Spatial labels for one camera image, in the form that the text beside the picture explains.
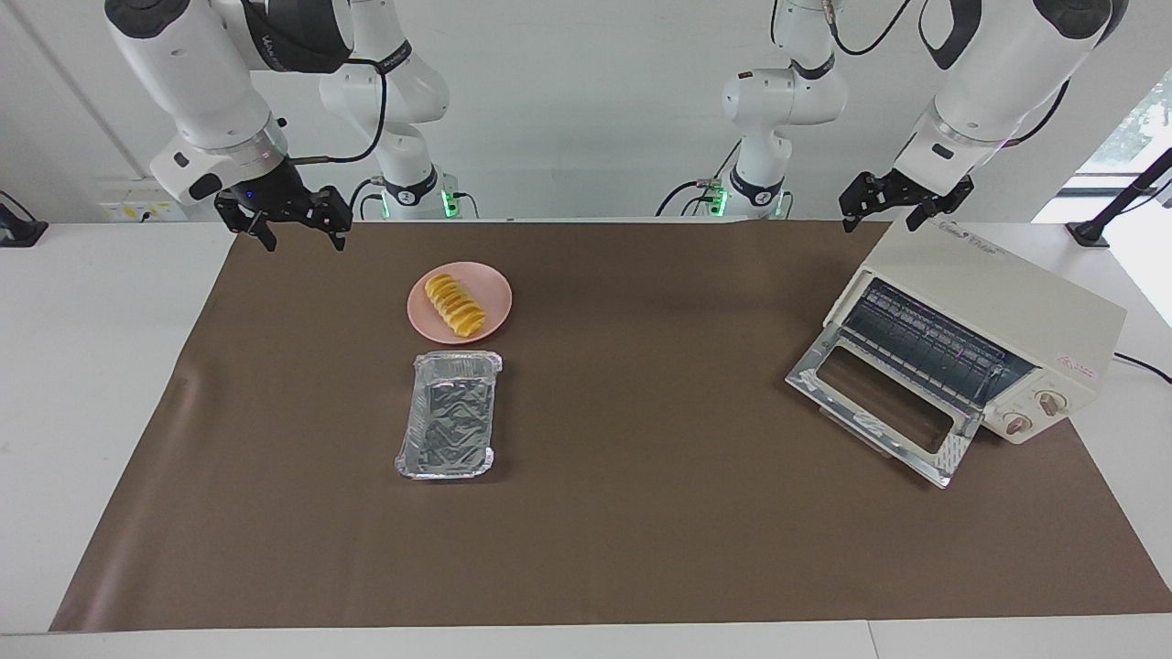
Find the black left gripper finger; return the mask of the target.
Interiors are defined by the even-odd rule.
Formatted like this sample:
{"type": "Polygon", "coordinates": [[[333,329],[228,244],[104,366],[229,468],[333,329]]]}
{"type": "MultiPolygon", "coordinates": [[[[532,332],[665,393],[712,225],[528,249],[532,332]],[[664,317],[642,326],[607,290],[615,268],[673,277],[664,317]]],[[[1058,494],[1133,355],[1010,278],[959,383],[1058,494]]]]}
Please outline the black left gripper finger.
{"type": "Polygon", "coordinates": [[[872,174],[858,174],[839,196],[839,209],[841,209],[841,226],[845,232],[853,232],[872,212],[870,210],[872,201],[872,174]]]}
{"type": "Polygon", "coordinates": [[[949,193],[935,195],[926,192],[921,201],[917,201],[913,211],[906,217],[906,226],[909,231],[919,230],[926,220],[938,215],[950,215],[958,210],[963,201],[974,190],[970,176],[963,176],[949,193]]]}

